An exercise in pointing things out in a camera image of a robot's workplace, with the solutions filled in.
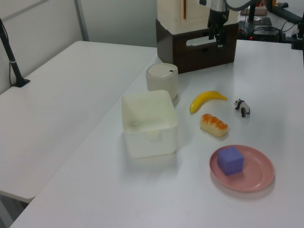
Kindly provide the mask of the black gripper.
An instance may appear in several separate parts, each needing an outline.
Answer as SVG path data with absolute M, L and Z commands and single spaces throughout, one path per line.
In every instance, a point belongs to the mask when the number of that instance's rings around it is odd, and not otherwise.
M 209 11 L 208 29 L 209 40 L 213 40 L 216 36 L 217 44 L 222 47 L 226 43 L 227 33 L 224 30 L 223 25 L 226 23 L 225 11 Z

